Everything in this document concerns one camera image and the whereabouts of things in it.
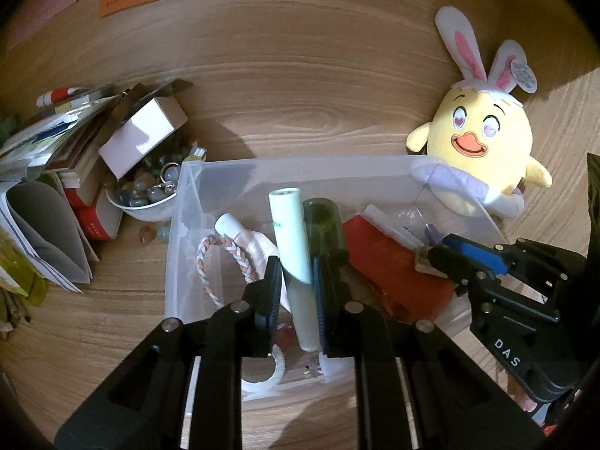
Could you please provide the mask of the person's right hand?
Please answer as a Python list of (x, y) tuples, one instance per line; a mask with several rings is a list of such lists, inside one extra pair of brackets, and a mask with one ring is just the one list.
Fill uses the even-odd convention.
[(507, 393), (526, 413), (534, 414), (537, 411), (538, 403), (531, 399), (513, 378), (507, 379)]

